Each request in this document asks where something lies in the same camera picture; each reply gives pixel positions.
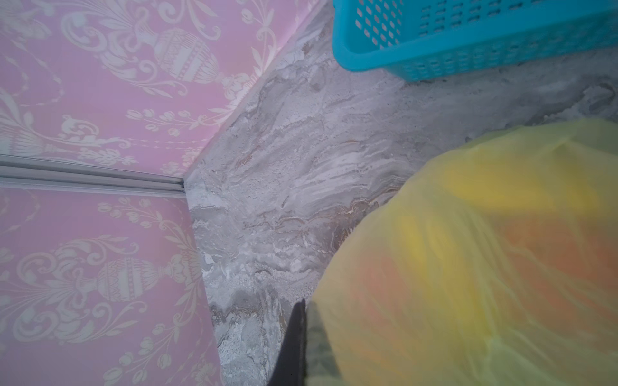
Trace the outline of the left gripper own finger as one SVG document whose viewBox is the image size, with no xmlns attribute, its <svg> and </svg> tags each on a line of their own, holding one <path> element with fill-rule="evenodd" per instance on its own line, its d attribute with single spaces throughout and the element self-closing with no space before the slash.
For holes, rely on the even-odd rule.
<svg viewBox="0 0 618 386">
<path fill-rule="evenodd" d="M 303 299 L 291 313 L 268 386 L 304 386 L 307 374 L 307 306 Z"/>
</svg>

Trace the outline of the yellow plastic bag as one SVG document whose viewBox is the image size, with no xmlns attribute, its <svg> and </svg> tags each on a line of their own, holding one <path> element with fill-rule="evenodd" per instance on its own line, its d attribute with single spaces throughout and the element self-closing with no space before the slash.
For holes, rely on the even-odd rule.
<svg viewBox="0 0 618 386">
<path fill-rule="evenodd" d="M 616 384 L 616 123 L 431 159 L 348 235 L 307 316 L 310 385 Z"/>
</svg>

